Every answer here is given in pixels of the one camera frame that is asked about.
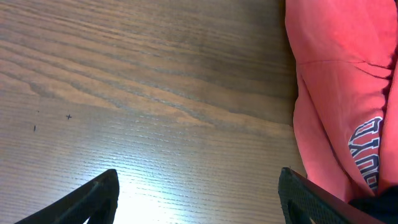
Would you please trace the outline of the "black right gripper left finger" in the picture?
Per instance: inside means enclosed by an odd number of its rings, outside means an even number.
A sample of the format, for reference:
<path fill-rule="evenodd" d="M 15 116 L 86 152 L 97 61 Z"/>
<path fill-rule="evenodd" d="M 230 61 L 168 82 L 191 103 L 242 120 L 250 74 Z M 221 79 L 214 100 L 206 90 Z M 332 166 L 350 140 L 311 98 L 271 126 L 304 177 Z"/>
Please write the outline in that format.
<path fill-rule="evenodd" d="M 113 224 L 118 197 L 118 173 L 108 169 L 16 224 Z"/>

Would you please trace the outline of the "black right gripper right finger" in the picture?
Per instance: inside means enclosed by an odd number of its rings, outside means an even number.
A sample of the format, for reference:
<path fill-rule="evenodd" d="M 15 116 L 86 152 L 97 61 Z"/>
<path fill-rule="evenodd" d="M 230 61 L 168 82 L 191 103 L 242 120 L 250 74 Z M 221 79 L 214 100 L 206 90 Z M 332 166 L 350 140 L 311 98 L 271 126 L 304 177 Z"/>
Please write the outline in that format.
<path fill-rule="evenodd" d="M 278 194 L 287 224 L 383 224 L 288 167 L 281 170 Z"/>

